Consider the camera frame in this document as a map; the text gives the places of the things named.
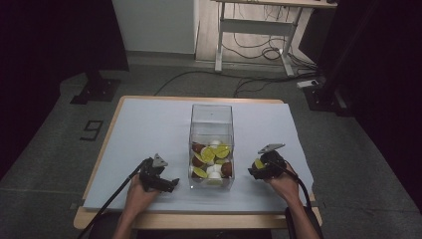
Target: wooden table edge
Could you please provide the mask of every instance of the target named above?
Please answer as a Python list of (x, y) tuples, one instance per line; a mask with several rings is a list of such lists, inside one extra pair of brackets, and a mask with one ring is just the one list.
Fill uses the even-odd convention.
[[(87, 184), (83, 199), (87, 198), (88, 192), (90, 191), (93, 180), (96, 176), (97, 170), (102, 161), (103, 155), (106, 150), (106, 145), (111, 136), (114, 124), (117, 120), (118, 114), (121, 110), (121, 106), (127, 99), (142, 99), (142, 100), (161, 100), (161, 101), (194, 101), (194, 102), (227, 102), (227, 103), (249, 103), (249, 104), (282, 104), (281, 100), (264, 100), (264, 99), (231, 99), (231, 98), (180, 98), (180, 97), (154, 97), (154, 96), (123, 96), (120, 98), (118, 105), (115, 109), (114, 115), (111, 119), (108, 131), (105, 136), (102, 148), (100, 150), (97, 162), (94, 166), (90, 180)], [(311, 201), (315, 201), (313, 194), (310, 195)], [(317, 207), (313, 208), (316, 218), (319, 224), (322, 224), (322, 220)], [(84, 229), (91, 220), (96, 216), (96, 211), (90, 211), (83, 206), (78, 208), (77, 214), (74, 219), (74, 226), (77, 229)], [(192, 229), (192, 228), (287, 228), (286, 220), (284, 215), (274, 214), (230, 214), (230, 215), (209, 215), (209, 214), (178, 214), (178, 213), (143, 213), (139, 215), (134, 224), (134, 228), (142, 229)], [(164, 226), (156, 226), (156, 222), (159, 224), (165, 224)]]

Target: desk leg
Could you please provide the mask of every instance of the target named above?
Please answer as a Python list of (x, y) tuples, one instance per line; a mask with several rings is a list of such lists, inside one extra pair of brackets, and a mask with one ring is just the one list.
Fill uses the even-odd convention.
[(217, 51), (215, 53), (215, 72), (221, 73), (223, 70), (223, 25), (224, 25), (224, 11), (226, 3), (221, 3), (221, 16), (220, 16), (220, 27), (218, 29), (218, 44)]
[(283, 48), (283, 50), (280, 50), (280, 55), (281, 55), (281, 58), (282, 58), (282, 61), (283, 61), (283, 65), (285, 66), (286, 73), (288, 74), (289, 77), (293, 77), (295, 75), (295, 73), (293, 72), (291, 61), (289, 61), (289, 59), (288, 59), (288, 52), (289, 52), (289, 49), (292, 45), (292, 41), (293, 41), (293, 38), (295, 36), (296, 29), (298, 28), (298, 23), (299, 23), (299, 19), (301, 18), (301, 15), (302, 15), (302, 7), (299, 7), (298, 8), (298, 14), (295, 17), (294, 22), (292, 23), (292, 29), (291, 29), (291, 32), (288, 36), (288, 41), (287, 41), (285, 47)]

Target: printed number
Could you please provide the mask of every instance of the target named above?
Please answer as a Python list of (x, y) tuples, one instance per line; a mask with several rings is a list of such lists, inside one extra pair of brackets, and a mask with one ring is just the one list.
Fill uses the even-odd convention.
[(87, 125), (85, 125), (84, 131), (87, 132), (92, 132), (95, 131), (96, 135), (94, 135), (94, 137), (80, 137), (80, 140), (85, 140), (85, 141), (95, 141), (97, 140), (97, 136), (99, 136), (100, 130), (102, 129), (103, 126), (103, 120), (89, 120), (87, 122)]

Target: gray floor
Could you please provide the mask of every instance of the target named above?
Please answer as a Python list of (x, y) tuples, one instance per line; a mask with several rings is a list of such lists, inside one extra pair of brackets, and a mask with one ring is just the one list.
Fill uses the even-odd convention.
[[(70, 105), (85, 83), (64, 81), (61, 96), (28, 147), (0, 182), (0, 238), (75, 238), (76, 206), (97, 160), (118, 99), (153, 95), (173, 76), (212, 71), (186, 59), (129, 56), (130, 72), (106, 72), (122, 84), (111, 103)], [(280, 68), (230, 65), (225, 74), (274, 77)], [(311, 112), (297, 81), (272, 84), (240, 98), (281, 99), (290, 105), (315, 178), (314, 193), (325, 238), (420, 238), (422, 216), (384, 158), (354, 118)], [(169, 84), (160, 96), (231, 98), (239, 79), (192, 74)], [(253, 90), (261, 86), (247, 86)], [(96, 141), (80, 140), (88, 120), (105, 122)], [(276, 230), (274, 238), (287, 238)]]

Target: power strip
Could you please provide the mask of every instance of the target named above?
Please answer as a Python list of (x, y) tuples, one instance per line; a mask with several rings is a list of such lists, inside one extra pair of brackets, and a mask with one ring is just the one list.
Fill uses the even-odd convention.
[(318, 85), (318, 82), (316, 80), (311, 80), (311, 81), (299, 82), (298, 88), (302, 89), (302, 88), (306, 88), (306, 87), (314, 87), (314, 86), (317, 86), (317, 85)]

